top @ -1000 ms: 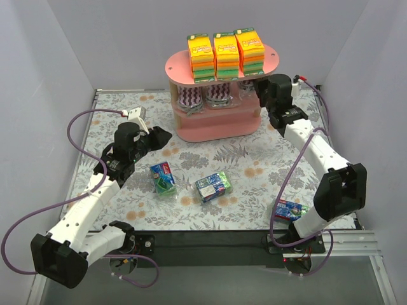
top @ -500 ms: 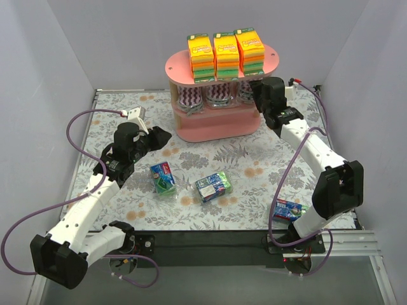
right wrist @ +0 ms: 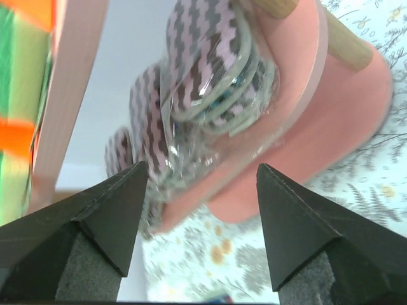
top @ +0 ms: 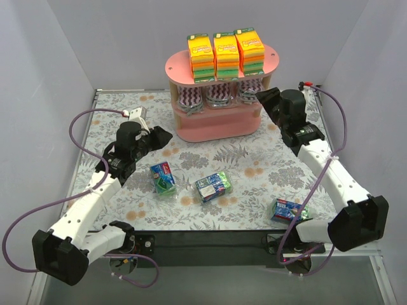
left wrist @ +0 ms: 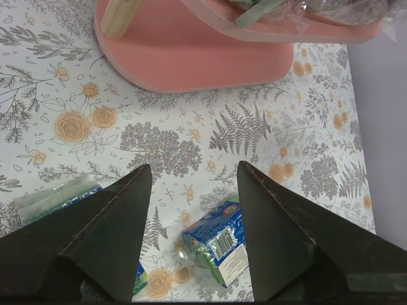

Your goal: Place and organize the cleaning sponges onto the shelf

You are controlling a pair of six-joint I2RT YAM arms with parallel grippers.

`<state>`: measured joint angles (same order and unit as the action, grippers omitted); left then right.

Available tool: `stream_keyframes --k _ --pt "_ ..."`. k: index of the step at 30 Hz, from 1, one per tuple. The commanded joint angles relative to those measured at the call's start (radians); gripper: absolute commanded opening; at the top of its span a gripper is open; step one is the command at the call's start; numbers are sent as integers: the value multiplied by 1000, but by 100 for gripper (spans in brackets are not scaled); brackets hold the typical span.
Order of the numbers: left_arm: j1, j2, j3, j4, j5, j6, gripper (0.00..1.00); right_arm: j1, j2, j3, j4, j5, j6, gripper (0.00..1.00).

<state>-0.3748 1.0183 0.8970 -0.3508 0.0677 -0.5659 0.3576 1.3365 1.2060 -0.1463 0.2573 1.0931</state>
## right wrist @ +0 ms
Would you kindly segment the orange sponge pack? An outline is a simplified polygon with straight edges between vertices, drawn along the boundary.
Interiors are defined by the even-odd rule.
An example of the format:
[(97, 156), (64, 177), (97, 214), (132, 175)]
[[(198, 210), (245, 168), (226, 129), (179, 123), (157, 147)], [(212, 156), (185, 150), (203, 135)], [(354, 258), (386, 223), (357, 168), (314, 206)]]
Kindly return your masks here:
[(27, 211), (62, 1), (1, 1), (1, 224)]

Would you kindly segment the striped pink sponge pack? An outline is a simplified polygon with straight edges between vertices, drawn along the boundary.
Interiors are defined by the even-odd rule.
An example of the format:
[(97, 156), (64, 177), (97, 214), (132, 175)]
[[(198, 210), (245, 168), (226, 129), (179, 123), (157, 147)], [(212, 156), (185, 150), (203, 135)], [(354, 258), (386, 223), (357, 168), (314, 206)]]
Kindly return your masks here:
[(277, 86), (242, 1), (178, 1), (166, 28), (162, 113), (171, 134), (234, 136), (254, 124)]
[(106, 173), (111, 177), (134, 163), (129, 129), (122, 126), (109, 137), (104, 151)]
[(174, 194), (194, 183), (195, 175), (176, 172), (167, 165), (168, 145), (161, 114), (161, 65), (155, 62), (140, 74), (130, 89), (130, 126), (133, 158), (145, 161), (148, 181), (141, 216), (141, 231), (145, 239), (162, 222), (164, 205)]

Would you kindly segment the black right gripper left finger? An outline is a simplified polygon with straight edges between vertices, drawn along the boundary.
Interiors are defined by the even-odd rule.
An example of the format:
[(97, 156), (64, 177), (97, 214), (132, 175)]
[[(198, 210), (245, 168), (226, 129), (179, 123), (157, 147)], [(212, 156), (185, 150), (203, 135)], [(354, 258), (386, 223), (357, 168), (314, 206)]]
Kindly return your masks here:
[(1, 228), (3, 302), (114, 302), (128, 275), (148, 171), (132, 165)]

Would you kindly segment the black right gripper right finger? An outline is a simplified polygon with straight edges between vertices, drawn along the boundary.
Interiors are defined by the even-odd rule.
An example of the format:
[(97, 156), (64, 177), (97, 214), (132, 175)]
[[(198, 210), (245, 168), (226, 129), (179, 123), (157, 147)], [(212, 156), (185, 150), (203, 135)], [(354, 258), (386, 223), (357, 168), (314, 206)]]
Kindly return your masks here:
[(405, 304), (406, 238), (299, 185), (257, 171), (272, 289), (281, 304)]

